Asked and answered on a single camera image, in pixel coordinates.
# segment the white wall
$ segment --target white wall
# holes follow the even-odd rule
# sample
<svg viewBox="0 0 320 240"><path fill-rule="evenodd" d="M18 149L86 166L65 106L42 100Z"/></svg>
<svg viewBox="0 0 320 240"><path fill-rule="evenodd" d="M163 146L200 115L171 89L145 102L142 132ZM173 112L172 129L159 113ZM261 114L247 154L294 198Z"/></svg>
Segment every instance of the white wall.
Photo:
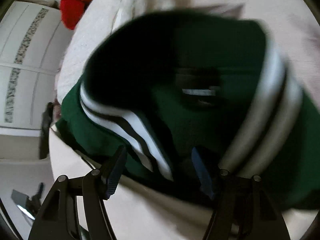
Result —
<svg viewBox="0 0 320 240"><path fill-rule="evenodd" d="M31 227L12 201L11 193L15 189L32 196L38 190L40 182L45 184L41 199L43 202L54 183L49 159L33 162L0 160L0 197L12 222L25 240L28 239Z"/></svg>
<svg viewBox="0 0 320 240"><path fill-rule="evenodd" d="M0 135L0 159L38 159L40 137Z"/></svg>

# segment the black object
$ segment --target black object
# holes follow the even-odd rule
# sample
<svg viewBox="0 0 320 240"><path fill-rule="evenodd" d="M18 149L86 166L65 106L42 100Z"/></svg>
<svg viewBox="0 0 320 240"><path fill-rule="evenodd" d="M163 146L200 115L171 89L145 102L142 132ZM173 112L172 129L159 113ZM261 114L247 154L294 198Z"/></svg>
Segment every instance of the black object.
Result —
<svg viewBox="0 0 320 240"><path fill-rule="evenodd" d="M304 233L300 240L319 240L320 239L320 211L308 230Z"/></svg>
<svg viewBox="0 0 320 240"><path fill-rule="evenodd" d="M23 214L30 219L35 220L36 215L41 207L40 199L42 197L43 189L44 184L41 182L39 184L37 193L32 197L29 197L28 195L14 189L11 193L11 199L21 210L21 212L23 212Z"/></svg>
<svg viewBox="0 0 320 240"><path fill-rule="evenodd" d="M103 199L107 200L115 192L126 159L127 151L120 146L99 170L74 179L59 176L39 210L29 240L81 239L77 195L83 196L91 240L116 240ZM280 212L261 188L259 176L244 179L232 176L226 170L219 172L218 175L216 172L211 174L221 190L217 192L217 187L214 188L218 206L204 240L229 239L232 224L238 226L238 231L233 233L237 239L290 240Z"/></svg>
<svg viewBox="0 0 320 240"><path fill-rule="evenodd" d="M53 118L53 107L53 103L48 103L42 114L39 160L45 159L49 154L49 130Z"/></svg>
<svg viewBox="0 0 320 240"><path fill-rule="evenodd" d="M1 225L0 236L3 237L4 239L9 239L9 240L17 240L17 239L23 240L18 230L14 226L14 223L12 222L9 214L7 213L7 210L5 209L1 198L0 198L0 210L2 211L4 218L7 220L9 226L12 228L12 230L9 228L3 216L0 214L0 225Z"/></svg>

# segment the white fabric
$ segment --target white fabric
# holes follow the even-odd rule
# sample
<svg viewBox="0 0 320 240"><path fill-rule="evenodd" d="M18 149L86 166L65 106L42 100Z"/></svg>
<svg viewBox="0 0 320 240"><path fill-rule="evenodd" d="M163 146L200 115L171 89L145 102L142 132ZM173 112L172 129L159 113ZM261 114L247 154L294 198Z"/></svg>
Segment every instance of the white fabric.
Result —
<svg viewBox="0 0 320 240"><path fill-rule="evenodd" d="M244 122L219 162L219 168L233 172L256 143L275 106L284 79L281 57L268 41L265 59L253 101Z"/></svg>
<svg viewBox="0 0 320 240"><path fill-rule="evenodd" d="M238 173L238 176L251 178L253 175L261 174L268 167L296 122L302 104L302 96L302 88L291 73L288 73L283 98L272 125L259 148Z"/></svg>

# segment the decorative border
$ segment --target decorative border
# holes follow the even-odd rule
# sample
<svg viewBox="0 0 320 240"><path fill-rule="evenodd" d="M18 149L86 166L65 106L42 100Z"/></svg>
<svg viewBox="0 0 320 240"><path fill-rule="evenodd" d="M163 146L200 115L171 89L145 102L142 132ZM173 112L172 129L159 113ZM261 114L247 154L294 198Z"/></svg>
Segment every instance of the decorative border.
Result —
<svg viewBox="0 0 320 240"><path fill-rule="evenodd" d="M26 55L26 52L27 52L27 49L31 43L32 37L36 33L36 30L37 30L40 22L45 17L45 15L47 14L48 11L49 11L48 9L42 8L40 10L40 12L37 14L36 18L33 20L31 26L29 27L29 29L28 29L26 35L24 36L22 43L18 49L16 58L14 60L15 64L22 65L22 61Z"/></svg>
<svg viewBox="0 0 320 240"><path fill-rule="evenodd" d="M36 18L33 20L32 24L30 25L26 35L24 36L20 47L18 49L17 55L15 57L14 63L22 65L23 59L26 55L27 49L31 43L33 35L36 33L36 30L45 17L49 10L42 8L39 13L37 14ZM16 93L16 87L18 84L18 78L21 69L19 68L12 68L9 83L8 83L8 90L5 102L5 114L4 114L4 122L12 123L13 121L13 107L14 107L14 97Z"/></svg>
<svg viewBox="0 0 320 240"><path fill-rule="evenodd" d="M13 119L13 105L14 105L14 96L16 93L16 87L18 84L18 77L21 72L21 69L19 68L13 68L11 70L9 84L8 84L8 90L7 90L7 96L5 100L5 116L4 116L4 122L12 122Z"/></svg>

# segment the black metal bracket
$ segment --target black metal bracket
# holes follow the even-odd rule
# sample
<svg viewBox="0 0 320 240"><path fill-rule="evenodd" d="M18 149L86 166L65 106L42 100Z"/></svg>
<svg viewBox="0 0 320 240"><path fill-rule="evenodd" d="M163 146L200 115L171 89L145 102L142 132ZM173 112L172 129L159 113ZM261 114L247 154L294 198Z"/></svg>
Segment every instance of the black metal bracket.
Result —
<svg viewBox="0 0 320 240"><path fill-rule="evenodd" d="M36 220L29 240L81 240L76 196L83 196L91 240L116 240L103 200L115 192L124 170L127 151L119 147L101 168L84 177L61 175L53 184ZM203 240L290 240L281 213L261 187L261 178L244 179L226 170L210 169L217 209L213 212Z"/></svg>

